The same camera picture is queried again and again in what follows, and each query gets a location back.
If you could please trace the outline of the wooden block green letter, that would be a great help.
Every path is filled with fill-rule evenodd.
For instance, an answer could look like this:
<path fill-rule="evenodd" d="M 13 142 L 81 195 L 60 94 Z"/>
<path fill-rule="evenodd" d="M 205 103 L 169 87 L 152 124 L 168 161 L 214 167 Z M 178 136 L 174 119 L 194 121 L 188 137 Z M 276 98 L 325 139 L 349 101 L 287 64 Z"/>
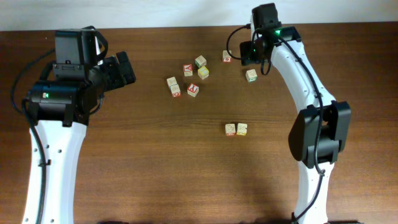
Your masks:
<path fill-rule="evenodd" d="M 257 73 L 255 69 L 247 70 L 246 71 L 246 80 L 248 82 L 254 82 L 257 80 Z"/>

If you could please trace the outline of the wooden block red letter Y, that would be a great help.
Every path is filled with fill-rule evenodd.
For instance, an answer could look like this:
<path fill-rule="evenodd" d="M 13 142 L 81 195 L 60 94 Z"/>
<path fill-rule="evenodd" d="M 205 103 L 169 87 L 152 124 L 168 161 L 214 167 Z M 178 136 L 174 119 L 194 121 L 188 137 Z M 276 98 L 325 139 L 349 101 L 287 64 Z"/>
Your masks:
<path fill-rule="evenodd" d="M 197 94 L 199 92 L 199 86 L 191 83 L 189 84 L 188 88 L 187 88 L 187 93 L 192 96 L 192 97 L 196 97 Z"/>

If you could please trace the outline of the wooden block yellow side engraved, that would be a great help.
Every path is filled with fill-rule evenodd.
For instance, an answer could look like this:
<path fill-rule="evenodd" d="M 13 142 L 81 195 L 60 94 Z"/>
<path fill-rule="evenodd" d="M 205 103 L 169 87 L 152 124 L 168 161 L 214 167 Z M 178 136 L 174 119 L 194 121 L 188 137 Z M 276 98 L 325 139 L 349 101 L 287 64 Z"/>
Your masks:
<path fill-rule="evenodd" d="M 248 132 L 248 125 L 246 123 L 238 123 L 237 129 L 236 129 L 236 134 L 245 136 L 247 135 Z"/>

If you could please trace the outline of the wooden block red side engraved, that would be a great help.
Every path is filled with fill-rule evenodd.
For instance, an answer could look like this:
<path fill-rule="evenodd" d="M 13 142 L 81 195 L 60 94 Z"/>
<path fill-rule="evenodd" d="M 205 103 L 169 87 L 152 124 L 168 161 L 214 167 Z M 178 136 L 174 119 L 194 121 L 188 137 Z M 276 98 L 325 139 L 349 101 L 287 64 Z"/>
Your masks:
<path fill-rule="evenodd" d="M 234 123 L 225 124 L 225 135 L 234 136 L 236 134 L 236 126 Z"/>

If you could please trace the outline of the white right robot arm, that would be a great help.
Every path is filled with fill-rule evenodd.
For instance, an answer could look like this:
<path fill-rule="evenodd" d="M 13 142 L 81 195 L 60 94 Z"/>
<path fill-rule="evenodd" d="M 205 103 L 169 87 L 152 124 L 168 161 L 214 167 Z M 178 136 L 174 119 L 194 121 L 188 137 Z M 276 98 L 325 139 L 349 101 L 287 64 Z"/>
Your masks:
<path fill-rule="evenodd" d="M 298 163 L 298 200 L 291 223 L 328 223 L 328 184 L 345 148 L 351 108 L 324 87 L 294 27 L 253 29 L 243 60 L 268 63 L 282 75 L 294 100 L 297 117 L 288 136 Z"/>

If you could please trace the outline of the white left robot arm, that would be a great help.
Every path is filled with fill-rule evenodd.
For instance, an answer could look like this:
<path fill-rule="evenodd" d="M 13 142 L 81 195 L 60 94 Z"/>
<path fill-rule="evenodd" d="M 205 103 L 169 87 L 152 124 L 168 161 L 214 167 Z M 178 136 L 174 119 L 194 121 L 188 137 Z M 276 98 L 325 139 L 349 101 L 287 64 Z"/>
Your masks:
<path fill-rule="evenodd" d="M 23 223 L 73 223 L 76 170 L 90 116 L 107 91 L 136 81 L 125 52 L 94 64 L 82 79 L 57 77 L 50 62 L 21 102 L 29 124 L 32 160 Z"/>

